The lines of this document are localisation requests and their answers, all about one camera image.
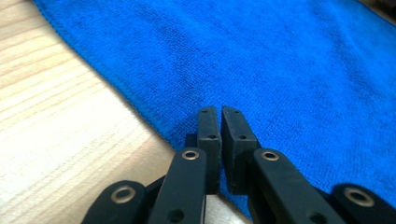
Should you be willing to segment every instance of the tabletop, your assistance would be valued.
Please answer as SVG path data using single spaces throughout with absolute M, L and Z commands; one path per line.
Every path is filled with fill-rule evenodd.
M 174 150 L 27 0 L 0 2 L 0 223 L 79 223 L 120 180 L 148 185 Z M 208 196 L 206 223 L 250 223 Z

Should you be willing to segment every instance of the wooden table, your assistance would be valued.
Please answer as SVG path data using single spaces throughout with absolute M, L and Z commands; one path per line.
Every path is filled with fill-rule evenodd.
M 105 187 L 147 185 L 173 155 L 31 1 L 0 1 L 0 223 L 79 223 Z M 210 196 L 206 223 L 249 221 Z

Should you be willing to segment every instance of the metal ring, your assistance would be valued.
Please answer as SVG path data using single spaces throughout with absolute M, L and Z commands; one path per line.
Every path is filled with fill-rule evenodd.
M 118 197 L 117 194 L 124 190 L 127 190 L 128 194 L 123 197 Z M 129 201 L 132 200 L 132 198 L 134 197 L 135 194 L 136 194 L 136 191 L 133 188 L 125 185 L 125 186 L 121 186 L 113 191 L 113 193 L 111 194 L 111 200 L 114 203 L 128 203 Z
M 262 157 L 268 161 L 279 160 L 279 156 L 275 152 L 268 151 L 268 150 L 265 150 L 264 152 L 262 152 Z
M 193 161 L 199 157 L 199 153 L 193 150 L 188 150 L 183 152 L 181 156 L 186 160 Z
M 370 195 L 359 189 L 345 188 L 344 194 L 350 201 L 363 207 L 372 207 L 375 204 L 374 199 Z M 354 194 L 358 194 L 363 199 L 357 198 Z

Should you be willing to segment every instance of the fabric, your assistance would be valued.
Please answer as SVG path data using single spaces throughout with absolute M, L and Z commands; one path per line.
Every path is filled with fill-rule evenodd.
M 35 3 L 175 149 L 201 107 L 228 105 L 313 186 L 396 206 L 396 27 L 359 2 Z M 221 192 L 248 215 L 224 179 Z

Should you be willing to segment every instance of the blue towel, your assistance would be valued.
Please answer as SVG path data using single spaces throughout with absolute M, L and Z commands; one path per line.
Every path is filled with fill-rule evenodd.
M 396 27 L 354 0 L 35 0 L 175 149 L 201 107 L 240 109 L 315 187 L 396 206 Z M 248 216 L 246 197 L 221 192 Z

